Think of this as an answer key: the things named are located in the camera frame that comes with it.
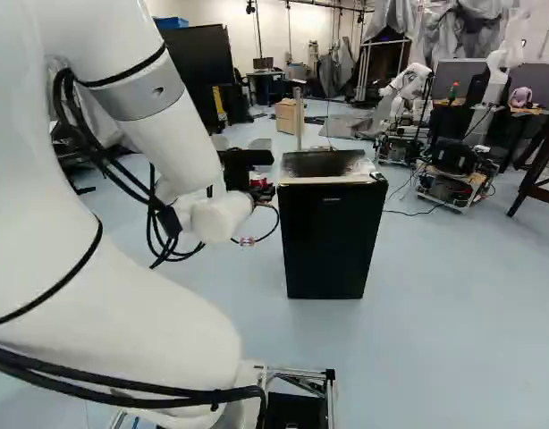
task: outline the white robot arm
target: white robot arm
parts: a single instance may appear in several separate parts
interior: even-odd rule
[[[410,64],[385,88],[380,89],[382,100],[372,115],[372,126],[368,134],[376,135],[382,131],[382,122],[393,118],[404,100],[410,100],[431,75],[432,70],[420,63]]]
[[[0,4],[0,349],[134,382],[231,389],[241,339],[229,319],[125,256],[63,177],[48,135],[46,55],[70,65],[177,195],[204,189],[221,175],[141,1]],[[229,215],[237,213],[229,228],[252,210],[249,199],[239,197],[225,204],[234,207]],[[210,207],[219,217],[227,213]],[[207,216],[199,227],[204,231],[213,216],[199,211]],[[2,354],[0,369],[25,370]],[[103,392],[161,398],[124,388]],[[224,403],[215,405],[136,414],[168,429],[207,429],[224,410]]]

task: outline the blue floor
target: blue floor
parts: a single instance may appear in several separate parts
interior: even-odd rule
[[[326,108],[310,101],[307,115]],[[350,108],[332,103],[329,109]],[[307,125],[305,147],[328,144],[319,129]],[[295,144],[268,118],[224,135],[240,147],[271,138],[277,159]],[[373,155],[366,142],[332,144]],[[142,156],[124,163],[147,179]],[[409,178],[404,168],[380,169],[390,189]],[[528,199],[508,218],[521,178],[517,172],[499,176],[496,194],[466,214],[443,208],[411,218],[385,214],[359,301],[288,300],[279,231],[254,248],[207,247],[158,271],[220,307],[241,333],[247,358],[336,368],[339,428],[549,429],[549,206]],[[82,199],[121,249],[149,265],[144,208],[97,172],[78,185],[97,186]],[[431,207],[411,192],[400,200],[403,195],[387,207]],[[258,210],[241,234],[261,235],[273,220],[270,211]],[[111,411],[0,375],[0,429],[100,429]]]

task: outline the desk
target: desk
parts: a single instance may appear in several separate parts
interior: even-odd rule
[[[273,86],[273,82],[276,81],[276,77],[278,76],[278,80],[282,81],[284,77],[284,71],[255,71],[252,73],[247,73],[247,78],[249,79],[249,82],[253,80],[254,87],[255,87],[255,95],[257,96],[257,104],[262,105],[266,104],[269,107],[271,106],[271,96],[274,95],[282,95],[282,91],[278,92],[271,92],[271,87]],[[263,87],[263,97],[264,103],[259,102],[258,94],[260,92],[260,87]],[[249,93],[251,93],[250,97],[250,103],[252,105],[252,89],[249,87]]]

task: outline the metal frame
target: metal frame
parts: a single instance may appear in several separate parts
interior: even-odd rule
[[[404,38],[402,40],[387,40],[385,42],[366,42],[360,45],[360,67],[358,72],[358,86],[356,87],[355,101],[366,100],[366,85],[367,85],[367,72],[370,65],[370,50],[372,46],[379,45],[392,45],[395,43],[401,43],[400,59],[398,60],[398,72],[396,76],[401,72],[401,60],[403,58],[403,51],[406,43],[410,43],[411,40]]]
[[[283,380],[293,386],[296,386],[303,391],[315,395],[325,400],[327,420],[327,429],[336,429],[336,417],[334,406],[337,398],[336,382],[334,380],[334,370],[326,369],[320,371],[310,371],[303,369],[254,365],[254,369],[258,373],[257,385],[264,386],[265,392],[268,393],[269,386],[275,379]],[[122,429],[125,417],[129,413],[123,409],[119,409],[112,418],[108,429]]]

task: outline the black mini fridge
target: black mini fridge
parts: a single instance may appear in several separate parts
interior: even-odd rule
[[[360,299],[388,182],[363,150],[283,154],[277,189],[289,298]]]

